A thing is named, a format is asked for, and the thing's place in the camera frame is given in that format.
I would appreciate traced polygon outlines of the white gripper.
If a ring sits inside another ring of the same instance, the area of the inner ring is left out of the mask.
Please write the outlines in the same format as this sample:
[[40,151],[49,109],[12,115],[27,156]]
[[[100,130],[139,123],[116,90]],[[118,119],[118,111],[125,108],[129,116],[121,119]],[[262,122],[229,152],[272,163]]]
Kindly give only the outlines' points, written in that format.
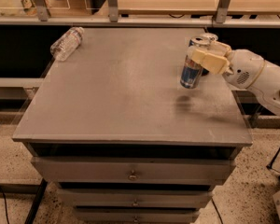
[[258,54],[247,49],[231,51],[230,45],[218,41],[212,41],[208,49],[196,48],[191,58],[210,73],[225,73],[224,79],[239,89],[248,88],[264,67],[264,59]]

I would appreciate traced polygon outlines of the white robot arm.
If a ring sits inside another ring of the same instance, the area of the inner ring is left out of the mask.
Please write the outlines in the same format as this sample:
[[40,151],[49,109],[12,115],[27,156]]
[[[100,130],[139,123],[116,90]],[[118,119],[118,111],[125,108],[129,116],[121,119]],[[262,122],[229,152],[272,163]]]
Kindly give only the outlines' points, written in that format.
[[280,117],[280,66],[248,49],[232,49],[217,41],[207,48],[192,46],[188,55],[232,86],[252,92],[262,106]]

